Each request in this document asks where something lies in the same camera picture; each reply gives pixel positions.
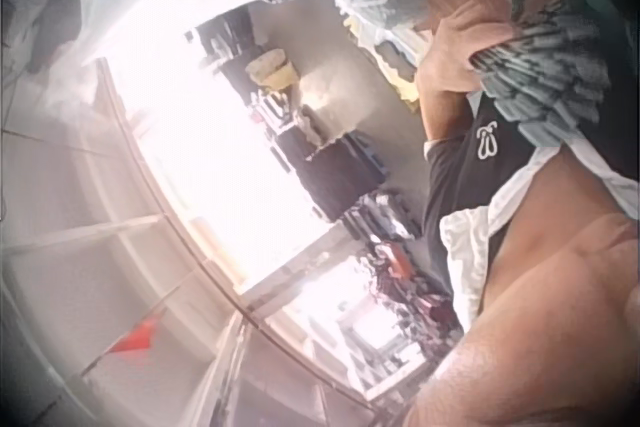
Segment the yellow object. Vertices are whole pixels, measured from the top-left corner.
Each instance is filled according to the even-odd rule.
[[[282,49],[270,50],[246,67],[251,80],[270,91],[283,90],[300,81],[293,64]]]
[[[358,37],[358,19],[353,16],[349,16],[345,22],[345,27],[347,27],[353,35]],[[376,59],[376,63],[378,64],[378,68],[382,72],[382,75],[387,79],[387,82],[391,84],[394,90],[398,93],[400,99],[407,104],[409,110],[413,113],[419,110],[419,102],[418,102],[418,88],[414,82],[407,82],[398,74],[398,71],[392,67],[390,67],[385,60],[382,58],[380,54],[378,54],[375,49],[367,49],[374,59]]]

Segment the clothes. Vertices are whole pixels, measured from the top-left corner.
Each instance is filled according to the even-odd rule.
[[[615,112],[605,108],[601,114]],[[615,173],[596,150],[600,139],[592,140],[593,145],[576,138],[568,145],[602,179],[622,210],[637,219],[637,180]],[[449,274],[454,309],[466,331],[477,316],[489,266],[509,221],[535,174],[559,147],[534,150],[485,97],[464,137],[427,143],[425,151],[429,163],[425,240],[432,268]]]
[[[609,76],[598,26],[582,10],[584,0],[551,2],[516,38],[471,58],[496,108],[536,147],[558,146],[580,136],[580,122],[599,121]]]

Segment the hand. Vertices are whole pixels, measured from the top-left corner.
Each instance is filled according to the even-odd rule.
[[[467,2],[440,22],[431,48],[416,73],[418,90],[457,93],[479,90],[480,80],[469,58],[513,36],[510,24],[496,22],[486,8]]]

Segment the person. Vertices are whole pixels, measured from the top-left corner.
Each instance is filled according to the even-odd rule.
[[[535,149],[491,99],[474,115],[469,58],[516,30],[466,3],[441,21],[416,74],[424,241],[465,336],[406,427],[615,425],[638,395],[637,152],[634,177],[633,157],[619,162],[603,136]],[[637,92],[611,76],[601,124],[637,125]],[[625,96],[630,105],[612,103]]]

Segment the concrete floor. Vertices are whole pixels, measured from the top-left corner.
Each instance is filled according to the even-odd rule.
[[[386,187],[400,191],[414,218],[425,208],[426,140],[420,114],[412,114],[395,90],[351,41],[333,0],[292,0],[250,6],[256,40],[283,48],[300,77],[301,101],[335,138],[358,129],[390,171]],[[416,263],[430,271],[426,246],[411,242]]]

